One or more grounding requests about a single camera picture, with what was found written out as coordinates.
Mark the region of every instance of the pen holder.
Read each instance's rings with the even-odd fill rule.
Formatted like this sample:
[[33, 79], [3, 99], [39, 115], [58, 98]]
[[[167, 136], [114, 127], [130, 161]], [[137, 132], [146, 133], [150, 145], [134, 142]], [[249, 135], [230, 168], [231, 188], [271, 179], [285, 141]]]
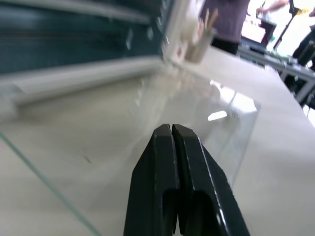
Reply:
[[216, 34], [216, 29], [212, 29], [210, 31], [204, 30], [200, 40], [195, 45], [190, 44], [188, 46], [185, 54], [185, 60], [194, 63], [201, 62]]

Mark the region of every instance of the shelf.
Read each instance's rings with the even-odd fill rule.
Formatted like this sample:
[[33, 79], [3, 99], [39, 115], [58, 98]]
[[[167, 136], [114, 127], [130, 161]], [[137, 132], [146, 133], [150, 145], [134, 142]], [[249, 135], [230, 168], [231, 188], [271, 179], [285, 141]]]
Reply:
[[74, 0], [2, 0], [1, 2], [88, 14], [139, 24], [150, 23], [150, 17], [143, 13], [109, 3]]

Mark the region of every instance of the bright light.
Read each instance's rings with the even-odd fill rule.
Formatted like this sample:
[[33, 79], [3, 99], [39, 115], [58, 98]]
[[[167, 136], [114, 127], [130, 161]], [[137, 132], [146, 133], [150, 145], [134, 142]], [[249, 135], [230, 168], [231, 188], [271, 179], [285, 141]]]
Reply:
[[208, 121], [212, 121], [215, 119], [221, 119], [227, 117], [227, 113], [225, 111], [214, 112], [208, 116]]

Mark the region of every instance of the purple shirt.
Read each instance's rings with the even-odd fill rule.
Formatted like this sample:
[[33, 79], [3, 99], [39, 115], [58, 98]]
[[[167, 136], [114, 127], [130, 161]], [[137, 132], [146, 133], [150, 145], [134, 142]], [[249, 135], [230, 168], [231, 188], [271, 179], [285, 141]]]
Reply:
[[241, 40], [242, 27], [249, 3], [250, 0], [206, 0], [200, 17], [205, 19], [207, 8], [211, 17], [217, 8], [219, 16], [214, 25], [214, 28], [218, 30], [216, 38], [238, 43]]

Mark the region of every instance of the white table surface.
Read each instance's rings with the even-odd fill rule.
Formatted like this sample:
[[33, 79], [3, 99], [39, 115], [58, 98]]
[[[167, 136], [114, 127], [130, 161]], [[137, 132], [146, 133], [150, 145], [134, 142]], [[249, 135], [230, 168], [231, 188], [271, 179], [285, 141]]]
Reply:
[[279, 76], [216, 49], [188, 67], [261, 103], [233, 187], [251, 235], [314, 235], [315, 128]]

